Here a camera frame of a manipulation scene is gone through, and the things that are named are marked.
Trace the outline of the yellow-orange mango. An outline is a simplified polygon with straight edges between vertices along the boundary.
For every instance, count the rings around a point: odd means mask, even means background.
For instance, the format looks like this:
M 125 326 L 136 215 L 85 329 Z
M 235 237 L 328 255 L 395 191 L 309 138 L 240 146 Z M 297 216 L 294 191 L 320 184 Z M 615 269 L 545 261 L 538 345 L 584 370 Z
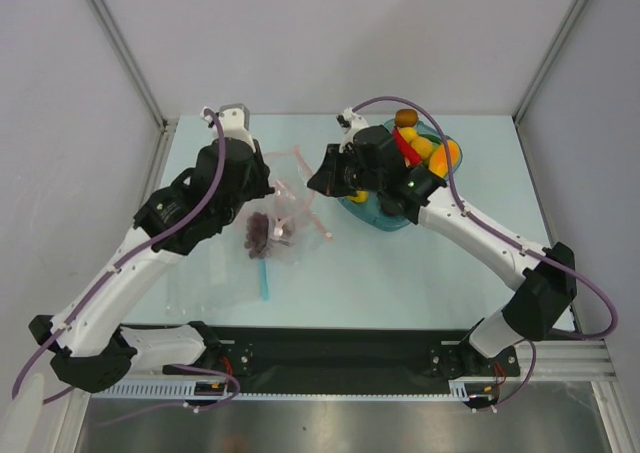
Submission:
M 448 139 L 439 145 L 428 160 L 428 169 L 437 176 L 446 179 L 451 171 L 455 171 L 462 160 L 462 152 L 456 141 Z

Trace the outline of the clear bag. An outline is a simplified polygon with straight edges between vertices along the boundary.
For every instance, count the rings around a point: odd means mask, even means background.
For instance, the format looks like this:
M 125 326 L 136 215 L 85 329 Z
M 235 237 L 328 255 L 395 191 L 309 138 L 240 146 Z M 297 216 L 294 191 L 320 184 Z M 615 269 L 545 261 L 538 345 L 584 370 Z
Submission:
M 270 299 L 266 262 L 221 239 L 199 244 L 166 274 L 165 285 L 166 312 L 183 321 Z
M 275 192 L 249 204 L 248 218 L 256 211 L 292 222 L 295 227 L 293 246 L 282 256 L 266 258 L 286 264 L 296 264 L 310 256 L 311 252 L 333 239 L 318 215 L 313 211 L 317 193 L 307 187 L 311 168 L 298 145 L 288 150 L 267 152 L 264 159 L 270 168 L 269 181 Z

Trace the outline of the purple grape bunch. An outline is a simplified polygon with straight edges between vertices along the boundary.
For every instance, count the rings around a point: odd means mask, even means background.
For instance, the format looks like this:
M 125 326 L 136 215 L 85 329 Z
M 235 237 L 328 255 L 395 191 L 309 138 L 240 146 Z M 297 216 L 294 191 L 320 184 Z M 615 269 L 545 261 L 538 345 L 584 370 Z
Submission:
M 292 222 L 256 211 L 246 223 L 244 248 L 251 259 L 276 258 L 293 246 L 294 232 Z

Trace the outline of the yellow bell pepper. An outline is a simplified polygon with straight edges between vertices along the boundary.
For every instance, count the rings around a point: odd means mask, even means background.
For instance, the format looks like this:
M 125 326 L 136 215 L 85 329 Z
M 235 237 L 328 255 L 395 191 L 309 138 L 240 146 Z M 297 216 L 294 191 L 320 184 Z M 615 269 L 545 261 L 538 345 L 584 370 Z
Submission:
M 362 204 L 368 201 L 369 192 L 366 190 L 358 190 L 355 194 L 348 196 L 348 199 L 355 204 Z

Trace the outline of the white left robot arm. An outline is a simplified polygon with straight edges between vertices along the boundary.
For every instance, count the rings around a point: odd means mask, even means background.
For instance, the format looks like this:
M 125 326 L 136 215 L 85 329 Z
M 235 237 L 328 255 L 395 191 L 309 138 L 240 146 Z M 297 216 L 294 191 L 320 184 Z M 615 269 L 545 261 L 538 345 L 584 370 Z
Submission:
M 53 354 L 57 378 L 97 393 L 133 371 L 214 370 L 222 344 L 204 322 L 144 330 L 122 321 L 166 271 L 221 233 L 245 203 L 273 193 L 269 173 L 257 141 L 225 138 L 203 147 L 194 166 L 153 192 L 101 278 L 66 310 L 31 320 L 34 339 Z

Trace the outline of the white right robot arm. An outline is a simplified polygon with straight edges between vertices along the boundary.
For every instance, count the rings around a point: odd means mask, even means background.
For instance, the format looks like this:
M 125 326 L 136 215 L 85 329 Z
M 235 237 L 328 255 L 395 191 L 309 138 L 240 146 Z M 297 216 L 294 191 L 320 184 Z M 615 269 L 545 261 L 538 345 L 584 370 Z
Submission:
M 505 349 L 544 340 L 576 296 L 570 270 L 573 251 L 557 243 L 516 245 L 513 233 L 456 202 L 451 181 L 424 163 L 409 165 L 393 134 L 383 126 L 350 130 L 347 142 L 330 144 L 308 188 L 343 198 L 359 191 L 375 194 L 384 210 L 451 240 L 493 271 L 509 287 L 511 299 L 481 319 L 461 349 L 463 366 L 484 374 Z

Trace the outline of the clear bag, blue zipper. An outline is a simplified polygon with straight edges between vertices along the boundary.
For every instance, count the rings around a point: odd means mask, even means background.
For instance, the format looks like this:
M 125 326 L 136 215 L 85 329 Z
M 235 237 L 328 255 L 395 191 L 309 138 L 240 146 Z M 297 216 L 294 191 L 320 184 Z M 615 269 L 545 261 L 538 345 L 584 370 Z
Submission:
M 166 312 L 183 321 L 270 299 L 266 262 L 221 239 L 199 244 L 166 274 L 165 285 Z

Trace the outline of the red chili pepper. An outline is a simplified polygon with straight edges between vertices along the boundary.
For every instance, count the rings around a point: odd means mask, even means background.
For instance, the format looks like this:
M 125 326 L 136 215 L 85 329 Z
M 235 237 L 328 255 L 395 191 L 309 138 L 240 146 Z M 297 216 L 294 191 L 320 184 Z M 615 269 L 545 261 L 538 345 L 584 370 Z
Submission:
M 408 165 L 415 166 L 422 162 L 421 155 L 411 146 L 411 144 L 404 139 L 397 127 L 392 130 L 392 135 L 396 141 L 399 151 L 403 155 L 405 162 Z

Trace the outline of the yellow lemon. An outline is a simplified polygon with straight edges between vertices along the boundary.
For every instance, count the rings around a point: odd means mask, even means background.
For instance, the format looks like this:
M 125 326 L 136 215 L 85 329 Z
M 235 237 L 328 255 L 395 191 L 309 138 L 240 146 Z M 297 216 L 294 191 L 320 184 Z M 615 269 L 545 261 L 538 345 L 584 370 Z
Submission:
M 419 133 L 414 127 L 399 127 L 398 132 L 408 143 L 411 143 L 419 136 Z

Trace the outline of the teal plastic basket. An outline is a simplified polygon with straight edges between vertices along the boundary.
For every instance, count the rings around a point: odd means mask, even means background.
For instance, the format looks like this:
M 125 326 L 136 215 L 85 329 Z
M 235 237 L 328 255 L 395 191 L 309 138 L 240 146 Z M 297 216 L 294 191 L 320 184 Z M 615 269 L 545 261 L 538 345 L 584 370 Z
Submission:
M 389 119 L 382 125 L 390 133 L 392 133 L 394 127 L 397 127 L 394 124 L 394 119 Z M 414 128 L 419 133 L 419 136 L 426 137 L 433 142 L 434 150 L 442 144 L 442 139 L 437 131 L 433 127 L 426 125 L 423 121 L 419 120 Z M 428 167 L 428 160 L 429 158 L 422 160 L 421 163 Z M 381 231 L 394 232 L 409 225 L 409 221 L 406 218 L 387 213 L 380 205 L 379 199 L 373 193 L 369 193 L 368 201 L 362 204 L 355 204 L 351 202 L 348 197 L 338 198 L 337 201 L 356 218 Z

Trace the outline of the brown kiwi fruit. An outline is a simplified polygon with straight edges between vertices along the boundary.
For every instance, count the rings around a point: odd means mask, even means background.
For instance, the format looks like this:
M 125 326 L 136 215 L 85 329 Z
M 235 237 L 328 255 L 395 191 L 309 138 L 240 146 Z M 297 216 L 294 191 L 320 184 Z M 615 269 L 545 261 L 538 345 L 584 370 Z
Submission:
M 394 124 L 399 128 L 414 127 L 419 121 L 416 110 L 405 108 L 397 110 L 394 117 Z

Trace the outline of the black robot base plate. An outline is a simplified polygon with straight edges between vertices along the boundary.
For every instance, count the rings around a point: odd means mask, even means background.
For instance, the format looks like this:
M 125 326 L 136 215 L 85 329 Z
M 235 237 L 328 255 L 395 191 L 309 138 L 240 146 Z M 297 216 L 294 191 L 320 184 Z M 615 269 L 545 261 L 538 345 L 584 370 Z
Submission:
M 192 366 L 232 374 L 244 394 L 425 395 L 451 381 L 515 379 L 514 348 L 483 359 L 461 330 L 209 327 Z

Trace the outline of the aluminium frame rail left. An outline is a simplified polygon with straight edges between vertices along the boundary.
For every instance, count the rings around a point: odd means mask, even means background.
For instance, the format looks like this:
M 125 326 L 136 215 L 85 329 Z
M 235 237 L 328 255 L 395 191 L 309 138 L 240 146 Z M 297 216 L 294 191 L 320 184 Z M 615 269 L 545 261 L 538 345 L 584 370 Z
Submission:
M 102 105 L 109 147 L 106 171 L 98 177 L 123 233 L 133 214 L 155 186 L 159 164 L 166 156 L 166 129 L 172 124 L 163 114 L 142 68 L 139 56 L 114 13 L 111 0 L 85 0 L 105 41 L 109 64 L 93 71 L 91 84 L 105 95 Z

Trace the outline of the aluminium frame rail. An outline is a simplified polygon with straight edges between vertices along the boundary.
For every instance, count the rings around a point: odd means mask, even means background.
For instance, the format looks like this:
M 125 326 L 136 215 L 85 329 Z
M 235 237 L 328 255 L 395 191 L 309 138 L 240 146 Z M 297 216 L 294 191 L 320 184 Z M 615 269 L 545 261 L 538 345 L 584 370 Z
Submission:
M 538 96 L 545 80 L 551 73 L 556 61 L 559 59 L 571 34 L 579 23 L 583 13 L 589 6 L 591 0 L 572 0 L 569 8 L 563 16 L 552 40 L 546 49 L 541 62 L 534 72 L 528 86 L 526 87 L 513 115 L 512 120 L 516 129 L 526 117 L 527 112 Z
M 105 41 L 109 64 L 93 71 L 91 84 L 105 95 L 102 105 L 109 147 L 106 171 L 98 177 L 123 233 L 133 214 L 155 186 L 159 164 L 166 156 L 166 129 L 172 124 L 163 114 L 142 68 L 139 56 L 114 13 L 111 0 L 85 0 Z

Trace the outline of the aluminium frame rail right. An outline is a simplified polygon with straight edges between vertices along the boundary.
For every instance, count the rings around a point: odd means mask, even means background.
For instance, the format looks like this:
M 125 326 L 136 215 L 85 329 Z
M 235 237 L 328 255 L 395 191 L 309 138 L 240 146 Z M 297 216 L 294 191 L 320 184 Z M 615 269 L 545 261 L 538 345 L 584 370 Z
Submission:
M 572 0 L 569 8 L 563 16 L 552 40 L 546 49 L 541 62 L 534 72 L 528 86 L 526 87 L 513 115 L 512 120 L 516 129 L 526 117 L 527 112 L 538 96 L 545 80 L 551 73 L 556 61 L 559 59 L 571 34 L 579 23 L 583 13 L 589 6 L 591 0 Z

